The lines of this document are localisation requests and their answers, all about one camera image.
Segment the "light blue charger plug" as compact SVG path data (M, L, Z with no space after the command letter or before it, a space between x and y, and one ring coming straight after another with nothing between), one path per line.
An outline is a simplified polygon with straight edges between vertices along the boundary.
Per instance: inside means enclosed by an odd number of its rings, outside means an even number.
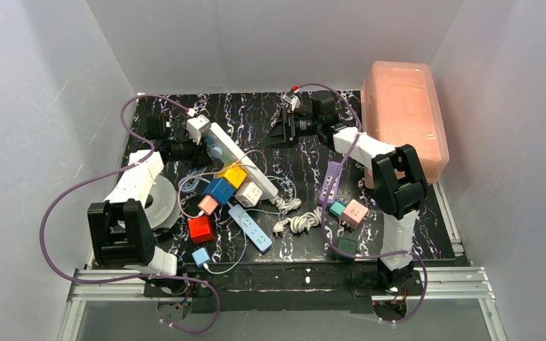
M211 257L205 247L195 250L191 253L191 256L197 267L203 267L205 264L211 262Z

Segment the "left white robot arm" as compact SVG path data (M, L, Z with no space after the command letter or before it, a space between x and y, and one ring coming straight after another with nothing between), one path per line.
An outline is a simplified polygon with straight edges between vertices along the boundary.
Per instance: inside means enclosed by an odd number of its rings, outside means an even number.
M102 202L92 203L87 211L92 248L100 266L176 275L178 260L157 246L145 206L157 176L169 161L184 161L191 168L212 163L202 135L202 129L189 126L173 134L163 116L147 119L146 131L130 148L130 169Z

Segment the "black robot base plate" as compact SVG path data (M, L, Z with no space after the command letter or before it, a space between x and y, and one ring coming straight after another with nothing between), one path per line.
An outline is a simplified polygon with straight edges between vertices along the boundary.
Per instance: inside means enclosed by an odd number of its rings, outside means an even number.
M231 311L345 310L371 313L373 301L390 300L393 285L375 262L244 263L226 274L188 264L183 273L215 287L220 303L197 284L188 294L193 313Z

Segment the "blue power strip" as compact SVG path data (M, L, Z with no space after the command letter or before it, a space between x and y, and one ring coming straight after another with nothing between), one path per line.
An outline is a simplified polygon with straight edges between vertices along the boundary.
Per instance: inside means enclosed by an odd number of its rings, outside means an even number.
M241 205L233 205L229 209L231 218L239 225L247 238L254 244L259 253L266 253L272 246L272 240L264 230L250 217Z

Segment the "red cube socket adapter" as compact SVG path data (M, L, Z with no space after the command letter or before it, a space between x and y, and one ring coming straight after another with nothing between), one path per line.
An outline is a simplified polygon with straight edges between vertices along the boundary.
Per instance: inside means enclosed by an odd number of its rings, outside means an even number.
M207 215L189 219L188 231L194 244L202 244L213 240L213 228Z

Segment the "pink cube socket adapter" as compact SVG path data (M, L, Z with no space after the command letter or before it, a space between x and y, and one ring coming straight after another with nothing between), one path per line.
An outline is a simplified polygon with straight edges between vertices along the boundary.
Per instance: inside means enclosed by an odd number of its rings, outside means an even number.
M368 208L357 200L351 200L343 209L339 222L351 230L357 229L368 214Z

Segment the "green cube socket adapter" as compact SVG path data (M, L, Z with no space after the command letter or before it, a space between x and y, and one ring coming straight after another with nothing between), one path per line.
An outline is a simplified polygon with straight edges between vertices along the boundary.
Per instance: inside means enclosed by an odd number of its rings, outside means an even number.
M334 253L334 259L345 263L351 263L355 260L358 243L356 240L346 237L339 237L336 242L336 248L340 251L350 254L351 257L343 256L338 252Z

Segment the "purple cube socket adapter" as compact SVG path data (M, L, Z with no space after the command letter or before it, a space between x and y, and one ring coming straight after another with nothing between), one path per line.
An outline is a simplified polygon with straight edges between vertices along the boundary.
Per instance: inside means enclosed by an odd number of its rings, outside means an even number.
M340 163L329 161L326 169L317 203L319 206L332 205L338 194L340 176L336 175Z

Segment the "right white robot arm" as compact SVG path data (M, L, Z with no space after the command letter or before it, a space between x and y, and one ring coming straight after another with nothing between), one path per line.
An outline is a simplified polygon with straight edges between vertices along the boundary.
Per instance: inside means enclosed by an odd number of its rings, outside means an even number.
M428 184L416 149L393 146L367 135L360 125L348 126L336 113L331 95L311 96L311 109L300 109L296 90L283 94L286 103L264 137L265 148L292 148L305 136L316 136L325 147L351 158L373 173L373 199L384 217L383 247L375 256L375 283L401 287L414 272L414 221L427 196Z

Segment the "white power strip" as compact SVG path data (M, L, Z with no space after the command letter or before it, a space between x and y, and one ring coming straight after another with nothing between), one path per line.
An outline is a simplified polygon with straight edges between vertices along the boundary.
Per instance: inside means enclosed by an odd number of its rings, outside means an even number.
M278 195L279 190L277 187L223 131L219 124L211 123L210 127L203 133L202 138L209 147L219 147L222 150L223 163L237 162L237 164L242 164L242 169L247 173L247 179L262 190L262 200L269 200Z

